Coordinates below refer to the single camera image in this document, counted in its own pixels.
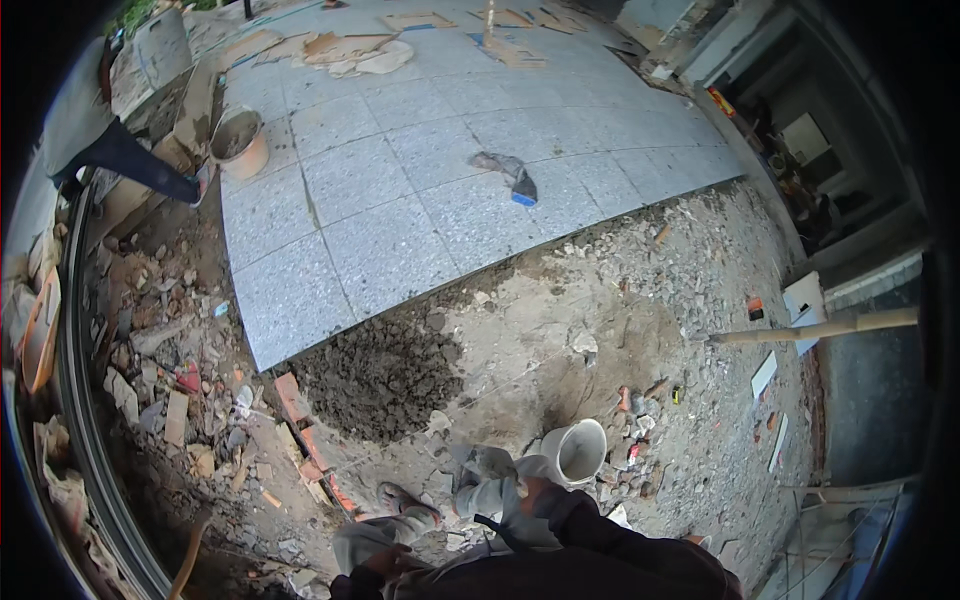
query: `granite tile floor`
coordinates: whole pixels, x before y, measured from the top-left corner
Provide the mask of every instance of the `granite tile floor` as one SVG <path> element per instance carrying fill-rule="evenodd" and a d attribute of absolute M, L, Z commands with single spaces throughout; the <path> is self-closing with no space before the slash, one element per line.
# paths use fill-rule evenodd
<path fill-rule="evenodd" d="M 478 7 L 287 7 L 263 27 L 387 33 L 381 15 L 425 11 L 458 27 L 402 33 L 415 55 L 387 75 L 338 80 L 288 60 L 228 72 L 225 104 L 261 113 L 271 152 L 256 176 L 224 175 L 222 186 L 260 370 L 507 256 L 742 173 L 700 110 L 648 87 L 604 47 L 623 40 L 612 29 L 583 15 L 589 31 L 573 36 L 511 29 L 547 57 L 544 68 L 511 69 L 466 36 L 482 31 L 468 14 Z M 537 205 L 512 202 L 502 176 L 470 166 L 481 150 L 526 161 Z"/>

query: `dark jeans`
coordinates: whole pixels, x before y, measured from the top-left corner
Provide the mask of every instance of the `dark jeans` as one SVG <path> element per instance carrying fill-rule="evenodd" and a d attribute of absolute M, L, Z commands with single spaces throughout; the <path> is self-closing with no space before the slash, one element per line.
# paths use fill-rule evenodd
<path fill-rule="evenodd" d="M 114 119 L 103 135 L 73 157 L 62 171 L 51 179 L 59 188 L 64 181 L 75 180 L 80 167 L 109 169 L 117 175 L 143 183 L 147 187 L 188 204 L 200 198 L 200 185 L 181 175 L 136 141 L 136 138 Z"/>

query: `dark jacket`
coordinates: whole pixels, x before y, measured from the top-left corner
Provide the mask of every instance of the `dark jacket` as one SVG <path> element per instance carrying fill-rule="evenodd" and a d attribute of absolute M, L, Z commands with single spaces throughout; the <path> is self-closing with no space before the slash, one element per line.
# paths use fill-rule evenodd
<path fill-rule="evenodd" d="M 739 600 L 739 581 L 709 552 L 684 540 L 653 539 L 600 516 L 583 492 L 560 487 L 537 498 L 564 548 L 489 557 L 454 567 L 418 600 L 457 598 L 709 598 Z M 333 600 L 378 600 L 383 577 L 359 565 L 333 580 Z"/>

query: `person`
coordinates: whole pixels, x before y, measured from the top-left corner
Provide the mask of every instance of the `person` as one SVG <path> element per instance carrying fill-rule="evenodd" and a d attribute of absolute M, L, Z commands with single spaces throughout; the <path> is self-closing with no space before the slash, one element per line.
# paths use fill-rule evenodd
<path fill-rule="evenodd" d="M 411 543 L 440 526 L 440 513 L 397 484 L 380 484 L 391 515 L 334 535 L 342 574 L 330 585 L 332 599 L 743 598 L 739 580 L 707 550 L 647 538 L 600 516 L 586 493 L 550 481 L 546 457 L 524 457 L 516 470 L 528 488 L 524 498 L 512 481 L 465 478 L 455 512 L 502 510 L 503 518 L 493 540 L 441 566 L 410 554 Z"/>
<path fill-rule="evenodd" d="M 79 192 L 77 171 L 94 166 L 109 169 L 155 191 L 200 205 L 213 177 L 204 165 L 196 176 L 184 176 L 143 148 L 110 109 L 110 64 L 115 58 L 102 36 L 91 41 L 60 87 L 43 121 L 44 167 L 47 177 L 66 198 Z"/>

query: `bamboo pole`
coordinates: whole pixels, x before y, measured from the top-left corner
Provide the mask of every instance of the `bamboo pole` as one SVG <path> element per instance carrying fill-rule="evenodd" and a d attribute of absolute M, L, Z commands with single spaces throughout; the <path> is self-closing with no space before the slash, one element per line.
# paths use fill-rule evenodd
<path fill-rule="evenodd" d="M 813 338 L 828 338 L 855 331 L 871 331 L 887 327 L 905 327 L 917 324 L 918 308 L 898 308 L 881 310 L 865 315 L 853 315 L 840 319 L 831 319 L 826 323 L 805 327 L 786 327 L 784 329 L 756 329 L 753 331 L 734 331 L 709 336 L 714 344 L 732 344 L 743 342 L 795 342 Z"/>
<path fill-rule="evenodd" d="M 483 28 L 483 47 L 490 48 L 493 43 L 493 0 L 487 0 L 487 24 Z"/>

